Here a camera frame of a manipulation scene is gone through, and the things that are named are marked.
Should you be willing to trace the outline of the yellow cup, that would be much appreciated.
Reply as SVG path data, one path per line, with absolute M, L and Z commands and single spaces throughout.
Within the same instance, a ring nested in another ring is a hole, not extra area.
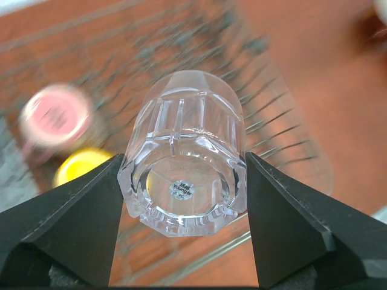
M 57 169 L 53 178 L 53 188 L 90 172 L 112 157 L 113 154 L 92 147 L 74 152 Z

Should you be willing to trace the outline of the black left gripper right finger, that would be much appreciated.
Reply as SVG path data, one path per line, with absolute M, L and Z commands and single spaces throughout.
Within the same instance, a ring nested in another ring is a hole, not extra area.
M 386 224 L 248 153 L 247 211 L 261 289 L 386 288 Z

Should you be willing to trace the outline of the pink ghost pattern cup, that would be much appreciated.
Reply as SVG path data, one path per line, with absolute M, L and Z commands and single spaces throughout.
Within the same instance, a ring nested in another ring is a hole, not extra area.
M 84 90 L 55 83 L 35 93 L 19 114 L 23 157 L 37 165 L 86 147 L 102 147 L 106 124 Z

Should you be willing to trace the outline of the clear glass cup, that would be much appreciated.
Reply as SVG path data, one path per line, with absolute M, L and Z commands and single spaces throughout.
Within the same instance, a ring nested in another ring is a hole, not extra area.
M 167 237 L 207 236 L 247 208 L 246 131 L 234 90 L 199 70 L 147 93 L 117 179 L 132 218 Z

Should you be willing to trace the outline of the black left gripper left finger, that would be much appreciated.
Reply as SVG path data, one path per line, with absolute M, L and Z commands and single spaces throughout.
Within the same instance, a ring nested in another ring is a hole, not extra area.
M 118 154 L 1 213 L 1 286 L 54 286 L 55 274 L 107 286 L 122 214 Z

